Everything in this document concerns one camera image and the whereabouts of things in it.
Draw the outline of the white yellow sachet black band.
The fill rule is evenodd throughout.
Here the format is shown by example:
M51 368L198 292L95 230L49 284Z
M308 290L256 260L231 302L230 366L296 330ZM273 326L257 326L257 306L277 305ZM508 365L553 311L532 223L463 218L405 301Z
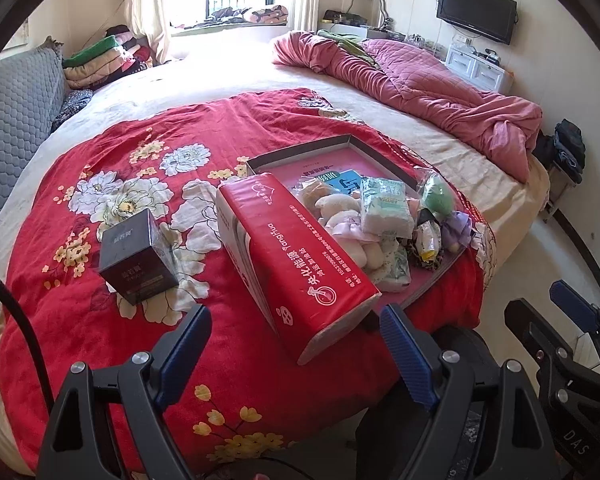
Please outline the white yellow sachet black band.
M414 229L415 243L420 252L434 250L440 252L441 230L439 222L434 214L426 208L422 208L417 217Z

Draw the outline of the small green tissue pack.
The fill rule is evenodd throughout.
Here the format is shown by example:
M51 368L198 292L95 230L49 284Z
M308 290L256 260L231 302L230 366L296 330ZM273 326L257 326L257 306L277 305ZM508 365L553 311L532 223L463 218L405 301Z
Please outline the small green tissue pack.
M379 236L411 237L415 220L407 203L406 184L398 180L362 177L361 226Z

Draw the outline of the green sponge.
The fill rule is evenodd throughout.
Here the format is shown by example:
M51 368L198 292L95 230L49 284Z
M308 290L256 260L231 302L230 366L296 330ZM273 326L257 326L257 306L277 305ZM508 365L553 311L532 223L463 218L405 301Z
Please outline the green sponge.
M426 209L438 221L445 220L455 208L455 192L436 170L416 168L417 192L420 208Z

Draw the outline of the beige puff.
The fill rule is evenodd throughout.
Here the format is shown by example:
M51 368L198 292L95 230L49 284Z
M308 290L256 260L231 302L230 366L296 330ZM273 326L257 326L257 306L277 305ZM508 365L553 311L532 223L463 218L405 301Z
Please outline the beige puff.
M299 182L292 189L292 192L304 208L313 214L315 218L318 218L320 216L320 208L316 206L316 202L324 196L335 194L336 190L322 180L312 178Z

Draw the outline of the white floral scrunchie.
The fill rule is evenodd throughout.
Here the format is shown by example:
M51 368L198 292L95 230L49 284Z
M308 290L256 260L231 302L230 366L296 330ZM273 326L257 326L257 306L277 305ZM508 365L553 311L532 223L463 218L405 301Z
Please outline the white floral scrunchie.
M384 263L367 276L381 292L402 292L411 284L411 271L404 246L395 238L380 242Z

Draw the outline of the white teddy bear purple bow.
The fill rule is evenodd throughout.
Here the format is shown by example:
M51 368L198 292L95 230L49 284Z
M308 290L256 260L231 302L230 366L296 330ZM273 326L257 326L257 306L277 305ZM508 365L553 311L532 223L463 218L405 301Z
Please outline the white teddy bear purple bow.
M442 246L451 254L457 254L469 246L474 232L471 216L464 211L452 211L442 222Z

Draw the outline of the black square box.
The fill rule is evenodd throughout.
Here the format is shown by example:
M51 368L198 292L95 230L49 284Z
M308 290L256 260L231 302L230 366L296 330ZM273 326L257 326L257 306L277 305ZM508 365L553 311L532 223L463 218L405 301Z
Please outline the black square box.
M102 234L98 272L129 304L178 284L171 245L148 208Z

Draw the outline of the red floral bedspread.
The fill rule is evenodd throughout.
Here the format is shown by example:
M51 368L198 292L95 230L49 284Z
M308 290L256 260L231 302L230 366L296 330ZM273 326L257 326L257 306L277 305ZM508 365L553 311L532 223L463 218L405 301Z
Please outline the red floral bedspread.
M56 159L16 232L7 285L40 342L53 388L72 363L120 364L151 348L192 304L212 334L166 426L190 469L286 448L377 404L399 373L380 333L359 327L297 365L221 245L214 199L251 157L350 134L408 174L406 145L331 118L308 89L243 93L120 122ZM129 304L98 274L106 229L148 210L178 257L178 286Z

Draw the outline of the dark clothes on chair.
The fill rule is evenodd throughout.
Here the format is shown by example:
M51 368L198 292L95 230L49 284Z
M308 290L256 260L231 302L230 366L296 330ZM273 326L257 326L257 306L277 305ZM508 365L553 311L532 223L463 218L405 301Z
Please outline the dark clothes on chair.
M553 134L539 132L532 155L546 170L556 167L575 185L582 182L585 167L582 131L567 118L556 124Z

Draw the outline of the grey tray with pink book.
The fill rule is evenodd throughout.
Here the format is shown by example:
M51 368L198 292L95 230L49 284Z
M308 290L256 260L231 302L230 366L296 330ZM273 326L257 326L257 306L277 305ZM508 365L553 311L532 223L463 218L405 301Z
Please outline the grey tray with pink book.
M351 192L360 187L362 178L374 177L402 181L408 197L419 196L419 180L404 164L395 164L370 144L346 134L262 154L249 159L247 166L254 174L274 174L287 188L317 178L339 192ZM463 247L456 252L444 250L436 270L426 270L411 260L411 284L403 292L388 292L386 300L408 308L452 269L464 251Z

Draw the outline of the white drawer cabinet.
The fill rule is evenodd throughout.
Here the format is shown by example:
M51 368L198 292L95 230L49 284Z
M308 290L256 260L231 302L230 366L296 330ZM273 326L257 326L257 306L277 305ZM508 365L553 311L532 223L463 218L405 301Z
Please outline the white drawer cabinet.
M450 72L481 91L507 96L512 90L514 76L511 72L467 49L449 46L444 64Z

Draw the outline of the grey quilted headboard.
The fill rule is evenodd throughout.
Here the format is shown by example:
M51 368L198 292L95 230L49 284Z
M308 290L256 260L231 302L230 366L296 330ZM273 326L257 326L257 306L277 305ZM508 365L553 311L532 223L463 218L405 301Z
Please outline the grey quilted headboard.
M39 46L0 60L0 211L65 99L61 48Z

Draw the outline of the beige bed sheet mattress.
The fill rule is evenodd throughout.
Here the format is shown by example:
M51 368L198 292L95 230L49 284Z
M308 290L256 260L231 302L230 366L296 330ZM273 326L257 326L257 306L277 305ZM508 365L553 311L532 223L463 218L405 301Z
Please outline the beige bed sheet mattress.
M243 93L308 89L325 100L329 117L360 122L406 145L422 156L423 167L436 168L460 193L462 203L477 220L478 240L408 313L424 330L445 324L476 325L492 275L526 236L546 202L550 181L544 167L529 156L529 180L520 183L426 120L382 104L331 76L278 64L275 39L241 54L219 48L210 58L189 55L127 76L97 92L84 110L41 144L6 200L0 212L0 278L7 284L16 232L30 212L46 172L62 154L120 122L144 120L174 108Z

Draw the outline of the stack of folded blankets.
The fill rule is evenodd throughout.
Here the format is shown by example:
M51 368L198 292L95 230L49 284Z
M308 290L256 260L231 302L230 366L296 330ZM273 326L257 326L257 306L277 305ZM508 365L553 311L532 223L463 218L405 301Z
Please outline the stack of folded blankets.
M154 65L154 52L145 37L138 38L126 25L105 30L94 44L62 60L71 90L98 90Z

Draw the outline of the black wall television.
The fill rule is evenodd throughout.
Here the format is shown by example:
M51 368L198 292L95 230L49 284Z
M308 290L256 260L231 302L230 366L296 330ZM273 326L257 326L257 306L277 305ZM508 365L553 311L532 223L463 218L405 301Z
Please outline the black wall television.
M510 44L517 24L516 0L437 0L437 18L499 44Z

